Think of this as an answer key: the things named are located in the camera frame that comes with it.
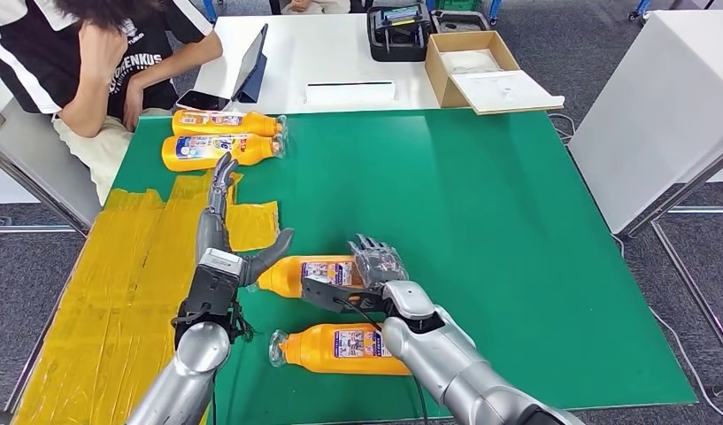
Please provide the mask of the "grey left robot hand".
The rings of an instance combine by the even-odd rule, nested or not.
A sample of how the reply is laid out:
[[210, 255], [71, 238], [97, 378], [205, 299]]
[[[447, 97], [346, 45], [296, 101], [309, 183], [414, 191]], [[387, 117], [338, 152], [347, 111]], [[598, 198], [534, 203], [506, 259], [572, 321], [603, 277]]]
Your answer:
[[226, 152], [216, 163], [207, 204], [197, 223], [195, 253], [197, 263], [208, 253], [225, 253], [228, 260], [233, 257], [236, 265], [227, 266], [226, 270], [238, 276], [240, 287], [246, 287], [256, 283], [260, 275], [285, 256], [292, 244], [295, 230], [284, 228], [272, 245], [251, 256], [240, 256], [231, 249], [226, 223], [227, 190], [234, 183], [231, 173], [237, 166], [238, 162], [232, 158], [230, 152]]

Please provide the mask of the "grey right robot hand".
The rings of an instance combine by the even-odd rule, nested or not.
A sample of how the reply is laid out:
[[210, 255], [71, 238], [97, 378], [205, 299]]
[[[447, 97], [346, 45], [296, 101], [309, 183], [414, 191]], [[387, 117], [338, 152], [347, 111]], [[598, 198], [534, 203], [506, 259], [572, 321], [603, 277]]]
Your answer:
[[348, 245], [365, 288], [377, 290], [387, 282], [409, 279], [393, 246], [361, 234], [356, 234], [356, 238], [348, 241]]

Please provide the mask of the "person's right hand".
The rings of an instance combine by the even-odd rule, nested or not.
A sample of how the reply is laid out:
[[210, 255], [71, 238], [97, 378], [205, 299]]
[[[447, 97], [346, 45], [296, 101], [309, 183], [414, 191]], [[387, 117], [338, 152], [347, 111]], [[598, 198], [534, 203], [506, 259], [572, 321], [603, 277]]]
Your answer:
[[113, 69], [127, 50], [127, 35], [118, 29], [85, 22], [79, 32], [81, 62], [97, 69]]

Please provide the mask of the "person's left hand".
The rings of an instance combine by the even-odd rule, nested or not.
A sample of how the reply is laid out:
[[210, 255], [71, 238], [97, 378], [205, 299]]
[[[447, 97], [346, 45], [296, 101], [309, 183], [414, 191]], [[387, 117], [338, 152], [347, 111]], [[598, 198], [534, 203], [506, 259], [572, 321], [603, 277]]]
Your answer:
[[136, 129], [143, 107], [144, 84], [137, 77], [132, 77], [127, 84], [122, 123], [127, 131]]

